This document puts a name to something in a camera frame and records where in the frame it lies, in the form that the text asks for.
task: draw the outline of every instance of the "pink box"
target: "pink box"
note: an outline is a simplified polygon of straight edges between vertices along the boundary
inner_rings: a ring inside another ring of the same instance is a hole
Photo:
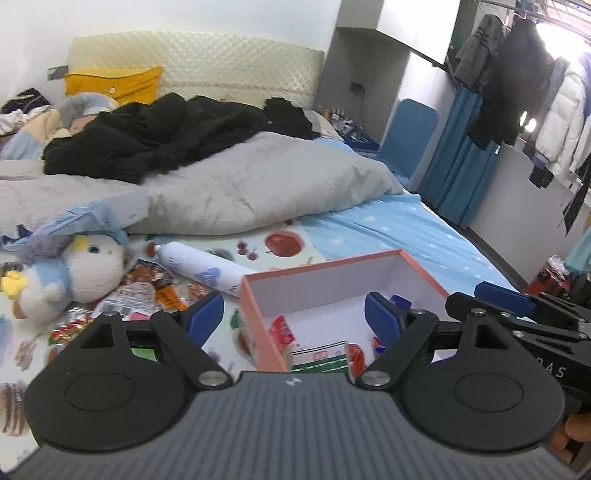
[[[365,321],[365,297],[371,291],[387,299],[399,295],[451,320],[445,311],[449,293],[404,250],[304,267],[246,275],[240,305],[243,329],[256,367],[266,372],[286,372],[287,364],[268,334],[271,323],[285,319],[304,348],[347,341],[357,343],[366,363],[373,361],[373,331]]]

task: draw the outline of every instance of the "cream tufted headboard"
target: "cream tufted headboard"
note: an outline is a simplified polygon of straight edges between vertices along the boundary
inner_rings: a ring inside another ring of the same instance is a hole
[[[163,66],[159,94],[185,98],[281,96],[310,107],[324,52],[261,38],[207,32],[135,31],[76,37],[70,68]]]

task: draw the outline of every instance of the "white bottle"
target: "white bottle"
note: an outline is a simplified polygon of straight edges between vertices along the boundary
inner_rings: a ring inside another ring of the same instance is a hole
[[[255,272],[180,242],[169,242],[164,245],[150,242],[147,252],[150,257],[157,256],[166,268],[236,297],[240,295],[242,276]]]

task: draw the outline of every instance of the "plush toy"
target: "plush toy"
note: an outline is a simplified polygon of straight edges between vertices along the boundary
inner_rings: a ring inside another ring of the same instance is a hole
[[[76,235],[58,258],[10,271],[1,287],[17,319],[50,322],[77,301],[90,303],[117,288],[125,273],[127,237],[122,231]]]

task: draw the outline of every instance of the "human hand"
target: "human hand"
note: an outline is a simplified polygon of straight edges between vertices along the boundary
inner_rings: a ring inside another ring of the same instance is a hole
[[[567,463],[573,460],[572,452],[566,449],[569,440],[591,442],[591,413],[571,415],[565,424],[558,428],[550,443],[550,449]]]

